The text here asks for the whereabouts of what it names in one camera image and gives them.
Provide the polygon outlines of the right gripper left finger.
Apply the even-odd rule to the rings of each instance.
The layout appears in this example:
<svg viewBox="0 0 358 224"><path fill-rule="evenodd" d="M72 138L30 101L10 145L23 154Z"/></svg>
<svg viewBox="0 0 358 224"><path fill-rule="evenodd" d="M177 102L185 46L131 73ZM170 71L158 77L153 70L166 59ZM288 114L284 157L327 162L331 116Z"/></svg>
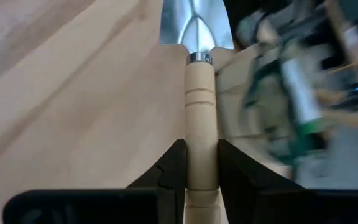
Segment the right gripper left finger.
<svg viewBox="0 0 358 224"><path fill-rule="evenodd" d="M127 187L157 190L158 223L182 224L186 169L187 145L184 139L177 139L154 165Z"/></svg>

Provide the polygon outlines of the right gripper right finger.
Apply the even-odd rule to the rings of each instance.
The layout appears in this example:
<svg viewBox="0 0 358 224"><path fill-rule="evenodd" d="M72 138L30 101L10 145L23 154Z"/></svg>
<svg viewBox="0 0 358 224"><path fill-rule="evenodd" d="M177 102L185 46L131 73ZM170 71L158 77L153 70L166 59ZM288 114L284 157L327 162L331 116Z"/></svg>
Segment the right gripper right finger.
<svg viewBox="0 0 358 224"><path fill-rule="evenodd" d="M229 223L307 222L307 190L244 154L218 142L219 184Z"/></svg>

